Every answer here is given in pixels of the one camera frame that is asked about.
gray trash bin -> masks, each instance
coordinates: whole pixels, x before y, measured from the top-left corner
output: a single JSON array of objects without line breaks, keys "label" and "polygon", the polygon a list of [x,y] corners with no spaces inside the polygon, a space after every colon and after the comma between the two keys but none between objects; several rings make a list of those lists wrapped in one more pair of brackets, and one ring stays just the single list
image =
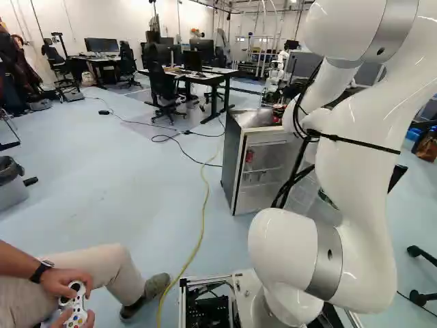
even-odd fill
[{"label": "gray trash bin", "polygon": [[12,157],[0,156],[0,210],[18,204],[29,197],[23,183],[24,169]]}]

yellow cable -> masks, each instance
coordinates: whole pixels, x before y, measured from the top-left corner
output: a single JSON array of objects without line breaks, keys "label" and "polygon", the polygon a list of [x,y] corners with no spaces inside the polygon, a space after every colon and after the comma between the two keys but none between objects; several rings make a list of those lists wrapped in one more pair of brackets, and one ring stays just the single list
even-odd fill
[{"label": "yellow cable", "polygon": [[213,157],[211,157],[210,159],[208,159],[201,166],[200,176],[201,176],[201,178],[206,186],[206,195],[205,195],[205,200],[203,201],[202,212],[201,212],[202,220],[201,220],[201,229],[200,229],[199,240],[197,241],[196,246],[194,247],[193,251],[191,252],[191,255],[188,257],[188,260],[186,261],[186,263],[182,267],[182,270],[179,272],[178,276],[164,290],[164,293],[159,300],[158,313],[156,315],[156,323],[158,324],[158,328],[161,327],[161,311],[163,309],[163,305],[164,305],[164,301],[165,301],[165,297],[167,296],[167,293],[173,288],[173,286],[175,286],[176,282],[179,281],[181,276],[184,274],[186,268],[188,268],[188,266],[194,260],[194,257],[196,256],[197,252],[199,251],[200,245],[202,244],[203,233],[205,232],[205,209],[206,209],[206,204],[208,203],[208,199],[210,197],[210,184],[208,183],[208,181],[206,180],[206,178],[203,174],[203,169],[205,168],[206,164],[209,164],[210,162],[212,162],[219,155],[220,151],[221,151],[221,148],[218,147],[216,154]]}]

white game controller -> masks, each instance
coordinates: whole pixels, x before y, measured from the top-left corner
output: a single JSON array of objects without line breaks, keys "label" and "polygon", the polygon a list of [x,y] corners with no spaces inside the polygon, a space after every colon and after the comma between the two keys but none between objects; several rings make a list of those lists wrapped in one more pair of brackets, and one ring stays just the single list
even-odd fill
[{"label": "white game controller", "polygon": [[66,328],[79,328],[83,326],[88,319],[87,311],[85,310],[84,301],[85,293],[87,291],[83,282],[75,280],[68,284],[68,287],[77,291],[77,296],[73,299],[68,299],[66,297],[59,298],[59,306],[62,311],[72,308],[73,314],[64,323]]}]

person's leg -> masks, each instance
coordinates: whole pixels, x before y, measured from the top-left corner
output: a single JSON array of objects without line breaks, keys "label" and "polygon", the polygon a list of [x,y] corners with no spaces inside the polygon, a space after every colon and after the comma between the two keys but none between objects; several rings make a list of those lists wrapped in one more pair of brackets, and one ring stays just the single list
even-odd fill
[{"label": "person's leg", "polygon": [[[106,286],[123,305],[144,299],[147,284],[121,245],[102,245],[44,257],[58,268],[80,269],[93,277],[93,289]],[[57,309],[57,298],[25,279],[0,277],[0,327],[32,327]]]},{"label": "person's leg", "polygon": [[120,244],[101,245],[45,257],[55,267],[78,269],[93,277],[93,289],[105,286],[122,304],[131,305],[143,294],[145,280],[129,251]]}]

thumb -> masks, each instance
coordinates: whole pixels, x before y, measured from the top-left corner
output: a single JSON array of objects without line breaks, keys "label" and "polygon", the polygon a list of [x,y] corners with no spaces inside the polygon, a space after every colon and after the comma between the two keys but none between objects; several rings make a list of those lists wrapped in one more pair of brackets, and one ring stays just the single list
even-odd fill
[{"label": "thumb", "polygon": [[77,292],[74,289],[69,288],[68,286],[64,286],[62,284],[56,285],[56,291],[58,295],[65,296],[69,299],[73,299],[76,297]]},{"label": "thumb", "polygon": [[51,325],[50,328],[61,328],[64,322],[66,322],[73,314],[73,309],[67,309],[61,313],[59,318]]}]

